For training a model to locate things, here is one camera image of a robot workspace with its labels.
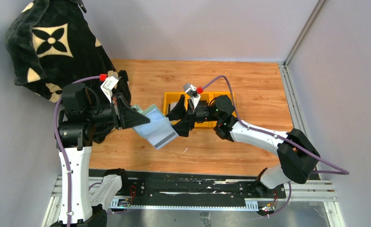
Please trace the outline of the silver magstripe credit card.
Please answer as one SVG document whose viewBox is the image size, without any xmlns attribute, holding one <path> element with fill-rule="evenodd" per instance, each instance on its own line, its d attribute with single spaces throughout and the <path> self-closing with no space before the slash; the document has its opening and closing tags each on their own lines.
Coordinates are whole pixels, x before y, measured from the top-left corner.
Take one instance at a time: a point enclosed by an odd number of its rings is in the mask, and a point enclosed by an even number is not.
<svg viewBox="0 0 371 227">
<path fill-rule="evenodd" d="M 173 141 L 178 137 L 178 133 L 174 132 L 162 132 L 157 135 L 149 137 L 148 142 L 157 150 L 166 146 L 168 143 Z"/>
</svg>

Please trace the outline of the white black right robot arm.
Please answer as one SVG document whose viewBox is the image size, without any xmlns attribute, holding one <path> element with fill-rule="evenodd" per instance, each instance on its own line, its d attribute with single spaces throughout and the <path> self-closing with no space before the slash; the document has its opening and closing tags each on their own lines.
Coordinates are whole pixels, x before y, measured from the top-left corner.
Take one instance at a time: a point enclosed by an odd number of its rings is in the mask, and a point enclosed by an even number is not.
<svg viewBox="0 0 371 227">
<path fill-rule="evenodd" d="M 192 101 L 182 94 L 177 102 L 168 104 L 166 117 L 175 121 L 175 131 L 188 137 L 196 123 L 216 122 L 213 128 L 223 140 L 250 144 L 277 155 L 279 164 L 265 168 L 250 189 L 261 194 L 293 181 L 304 184 L 315 169 L 319 153 L 299 129 L 290 132 L 269 131 L 239 120 L 233 113 L 235 106 L 227 95 L 205 100 L 193 107 Z"/>
</svg>

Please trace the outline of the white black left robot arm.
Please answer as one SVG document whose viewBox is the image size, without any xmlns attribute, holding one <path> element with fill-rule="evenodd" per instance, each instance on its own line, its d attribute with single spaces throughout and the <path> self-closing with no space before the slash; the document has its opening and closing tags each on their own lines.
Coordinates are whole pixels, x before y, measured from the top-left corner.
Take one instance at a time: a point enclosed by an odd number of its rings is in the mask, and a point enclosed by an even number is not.
<svg viewBox="0 0 371 227">
<path fill-rule="evenodd" d="M 116 129 L 129 129 L 149 123 L 121 94 L 108 104 L 91 102 L 92 89 L 84 83 L 65 86 L 55 111 L 55 138 L 62 168 L 62 203 L 57 227 L 104 227 L 114 196 L 127 193 L 130 183 L 122 168 L 104 173 L 94 194 L 89 190 L 89 163 L 97 123 L 111 123 Z"/>
</svg>

